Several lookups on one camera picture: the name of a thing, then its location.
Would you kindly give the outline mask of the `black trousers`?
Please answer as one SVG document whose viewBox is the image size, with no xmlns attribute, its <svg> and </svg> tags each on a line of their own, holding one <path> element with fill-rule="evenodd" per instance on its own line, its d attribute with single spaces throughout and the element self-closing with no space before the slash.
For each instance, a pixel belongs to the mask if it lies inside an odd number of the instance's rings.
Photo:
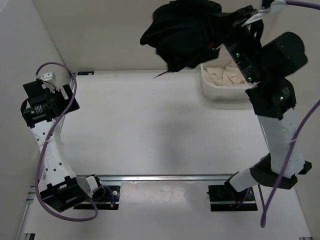
<svg viewBox="0 0 320 240">
<path fill-rule="evenodd" d="M 194 69 L 219 57 L 219 34 L 227 18 L 212 0 L 173 0 L 153 12 L 139 43 L 154 48 L 169 73 Z"/>
</svg>

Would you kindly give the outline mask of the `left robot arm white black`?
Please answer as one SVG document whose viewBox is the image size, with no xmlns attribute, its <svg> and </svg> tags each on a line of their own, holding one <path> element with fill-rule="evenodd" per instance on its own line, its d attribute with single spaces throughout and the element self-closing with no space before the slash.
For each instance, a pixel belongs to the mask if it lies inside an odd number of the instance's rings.
<svg viewBox="0 0 320 240">
<path fill-rule="evenodd" d="M 67 161 L 57 119 L 67 106 L 70 106 L 69 112 L 80 108 L 76 100 L 71 100 L 73 92 L 70 86 L 63 86 L 67 98 L 61 90 L 46 87 L 39 78 L 24 84 L 23 88 L 27 99 L 21 105 L 22 117 L 39 149 L 44 151 L 42 162 L 46 188 L 39 193 L 41 200 L 62 213 L 91 198 L 103 198 L 105 188 L 99 177 L 95 174 L 77 177 Z"/>
</svg>

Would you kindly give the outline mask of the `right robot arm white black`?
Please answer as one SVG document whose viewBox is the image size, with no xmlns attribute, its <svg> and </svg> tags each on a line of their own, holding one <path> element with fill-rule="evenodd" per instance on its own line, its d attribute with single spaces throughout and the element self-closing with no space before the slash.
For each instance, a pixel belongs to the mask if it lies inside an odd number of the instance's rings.
<svg viewBox="0 0 320 240">
<path fill-rule="evenodd" d="M 255 165 L 230 177 L 224 193 L 230 200 L 236 200 L 244 190 L 255 185 L 291 189 L 297 183 L 297 175 L 306 174 L 312 168 L 294 150 L 299 129 L 297 100 L 287 79 L 307 64 L 305 45 L 293 32 L 285 32 L 262 45 L 262 14 L 252 6 L 228 13 L 226 17 L 223 44 L 251 84 L 246 94 L 264 130 L 269 152 Z"/>
</svg>

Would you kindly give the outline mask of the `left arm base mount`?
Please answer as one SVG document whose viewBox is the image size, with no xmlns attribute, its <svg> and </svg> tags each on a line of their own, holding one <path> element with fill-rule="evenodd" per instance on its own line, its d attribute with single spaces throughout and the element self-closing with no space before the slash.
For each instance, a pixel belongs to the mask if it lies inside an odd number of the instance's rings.
<svg viewBox="0 0 320 240">
<path fill-rule="evenodd" d="M 112 195 L 110 191 L 105 188 L 99 189 L 96 193 L 93 194 L 92 200 L 98 210 L 113 211 L 119 209 L 121 186 L 109 185 L 108 187 L 110 188 Z"/>
</svg>

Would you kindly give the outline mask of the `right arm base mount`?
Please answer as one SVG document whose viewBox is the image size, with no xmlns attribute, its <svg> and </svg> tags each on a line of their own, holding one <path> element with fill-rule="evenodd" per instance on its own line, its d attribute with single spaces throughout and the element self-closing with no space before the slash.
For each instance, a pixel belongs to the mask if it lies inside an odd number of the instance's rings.
<svg viewBox="0 0 320 240">
<path fill-rule="evenodd" d="M 209 185 L 211 212 L 254 212 L 258 210 L 253 188 L 234 193 L 225 185 Z"/>
</svg>

